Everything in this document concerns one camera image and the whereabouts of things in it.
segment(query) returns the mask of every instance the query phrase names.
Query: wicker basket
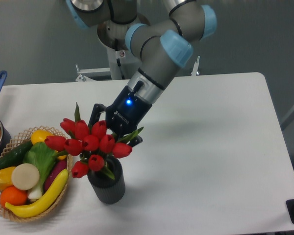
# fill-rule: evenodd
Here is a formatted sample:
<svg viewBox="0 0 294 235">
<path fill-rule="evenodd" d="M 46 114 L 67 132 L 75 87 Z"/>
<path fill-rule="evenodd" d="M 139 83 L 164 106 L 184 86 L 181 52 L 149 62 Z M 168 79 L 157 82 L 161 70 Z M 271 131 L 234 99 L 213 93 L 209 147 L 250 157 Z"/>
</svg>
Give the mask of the wicker basket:
<svg viewBox="0 0 294 235">
<path fill-rule="evenodd" d="M 19 133 L 17 136 L 14 137 L 14 139 L 10 140 L 10 143 L 8 143 L 6 145 L 6 148 L 1 153 L 1 157 L 4 156 L 7 152 L 9 152 L 11 149 L 18 146 L 19 144 L 21 144 L 21 143 L 23 143 L 25 141 L 29 141 L 31 134 L 34 131 L 39 130 L 39 129 L 49 131 L 52 134 L 54 134 L 55 136 L 64 136 L 64 137 L 66 137 L 61 131 L 58 131 L 57 129 L 55 129 L 53 127 L 40 126 L 40 127 L 29 128 L 28 130 L 25 130 L 23 133 Z M 12 213 L 11 211 L 5 210 L 0 204 L 0 215 L 3 218 L 10 219 L 11 221 L 20 222 L 20 223 L 23 222 L 24 223 L 24 222 L 30 222 L 30 221 L 40 219 L 40 218 L 46 216 L 48 213 L 50 213 L 60 203 L 61 199 L 63 198 L 63 195 L 67 191 L 68 182 L 69 182 L 70 177 L 71 177 L 71 170 L 72 170 L 72 166 L 73 166 L 73 158 L 72 158 L 71 155 L 68 155 L 67 161 L 68 161 L 67 169 L 69 171 L 68 181 L 65 184 L 65 186 L 64 186 L 61 194 L 59 195 L 59 197 L 55 200 L 55 202 L 45 212 L 43 212 L 43 213 L 41 213 L 41 214 L 39 214 L 37 216 L 31 217 L 31 218 L 20 218 L 20 217 L 16 216 L 14 213 Z"/>
</svg>

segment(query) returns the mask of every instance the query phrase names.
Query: yellow banana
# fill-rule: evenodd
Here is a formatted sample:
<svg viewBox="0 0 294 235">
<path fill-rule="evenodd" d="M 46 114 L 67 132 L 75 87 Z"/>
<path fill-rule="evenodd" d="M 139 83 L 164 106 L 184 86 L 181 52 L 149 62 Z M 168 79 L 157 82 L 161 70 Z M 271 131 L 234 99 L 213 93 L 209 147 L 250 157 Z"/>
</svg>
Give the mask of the yellow banana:
<svg viewBox="0 0 294 235">
<path fill-rule="evenodd" d="M 54 203 L 64 188 L 68 177 L 68 170 L 64 169 L 57 175 L 45 194 L 36 202 L 24 206 L 13 206 L 6 202 L 5 207 L 21 218 L 29 218 L 39 215 L 42 212 L 45 212 Z"/>
</svg>

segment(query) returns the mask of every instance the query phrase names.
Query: bok choy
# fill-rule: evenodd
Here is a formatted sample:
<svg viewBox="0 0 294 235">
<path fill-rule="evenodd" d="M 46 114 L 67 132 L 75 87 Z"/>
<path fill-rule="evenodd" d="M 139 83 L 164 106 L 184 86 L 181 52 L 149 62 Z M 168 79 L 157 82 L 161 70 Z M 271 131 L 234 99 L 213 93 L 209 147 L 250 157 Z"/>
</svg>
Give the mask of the bok choy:
<svg viewBox="0 0 294 235">
<path fill-rule="evenodd" d="M 23 163 L 33 164 L 39 171 L 39 182 L 28 191 L 28 198 L 36 201 L 44 194 L 44 182 L 56 163 L 54 150 L 47 147 L 44 142 L 38 142 L 26 153 Z"/>
</svg>

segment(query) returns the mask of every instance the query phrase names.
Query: eggplant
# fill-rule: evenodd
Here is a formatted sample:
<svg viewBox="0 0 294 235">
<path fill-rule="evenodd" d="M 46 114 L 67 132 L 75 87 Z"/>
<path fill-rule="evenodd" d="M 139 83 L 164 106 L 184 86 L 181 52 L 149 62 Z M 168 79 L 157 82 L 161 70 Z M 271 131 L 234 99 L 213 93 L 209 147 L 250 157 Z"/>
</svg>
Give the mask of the eggplant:
<svg viewBox="0 0 294 235">
<path fill-rule="evenodd" d="M 67 160 L 61 160 L 59 161 L 53 168 L 52 172 L 50 173 L 50 175 L 48 176 L 48 178 L 46 179 L 45 183 L 44 183 L 44 191 L 46 192 L 48 190 L 48 188 L 50 187 L 50 185 L 52 184 L 52 182 L 54 181 L 54 179 L 57 177 L 57 175 L 63 170 L 67 168 Z"/>
</svg>

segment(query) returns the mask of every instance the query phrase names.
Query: red tulip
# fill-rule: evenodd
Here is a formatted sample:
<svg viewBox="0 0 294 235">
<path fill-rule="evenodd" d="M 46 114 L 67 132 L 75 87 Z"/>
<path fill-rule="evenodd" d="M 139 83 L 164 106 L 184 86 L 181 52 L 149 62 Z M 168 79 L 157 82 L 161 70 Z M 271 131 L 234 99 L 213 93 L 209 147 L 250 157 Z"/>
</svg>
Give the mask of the red tulip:
<svg viewBox="0 0 294 235">
<path fill-rule="evenodd" d="M 88 160 L 88 167 L 90 170 L 99 171 L 104 166 L 104 159 L 100 155 L 93 154 Z"/>
<path fill-rule="evenodd" d="M 82 141 L 82 146 L 86 151 L 95 151 L 99 147 L 99 139 L 97 136 L 87 135 Z"/>
<path fill-rule="evenodd" d="M 82 178 L 84 175 L 87 175 L 89 167 L 87 164 L 78 161 L 74 164 L 72 168 L 72 177 L 73 178 Z"/>
<path fill-rule="evenodd" d="M 72 121 L 68 118 L 64 118 L 63 122 L 60 123 L 60 126 L 67 134 L 70 134 L 69 131 L 72 131 L 72 133 L 75 134 L 75 122 L 74 121 Z"/>
<path fill-rule="evenodd" d="M 45 144 L 58 152 L 64 150 L 64 143 L 67 139 L 63 136 L 47 136 L 45 139 Z"/>
<path fill-rule="evenodd" d="M 124 158 L 132 152 L 132 149 L 133 148 L 126 143 L 116 143 L 112 149 L 112 153 L 116 158 Z"/>
<path fill-rule="evenodd" d="M 112 135 L 105 135 L 102 137 L 99 143 L 99 149 L 104 153 L 110 153 L 113 146 L 115 144 L 115 140 Z"/>
<path fill-rule="evenodd" d="M 64 142 L 64 149 L 72 156 L 77 156 L 83 151 L 82 142 L 75 139 L 68 139 Z"/>
<path fill-rule="evenodd" d="M 89 135 L 89 128 L 86 122 L 84 120 L 77 121 L 75 125 L 75 138 L 81 141 L 87 135 Z"/>
<path fill-rule="evenodd" d="M 107 134 L 107 124 L 105 120 L 98 121 L 93 125 L 92 135 L 102 139 Z"/>
</svg>

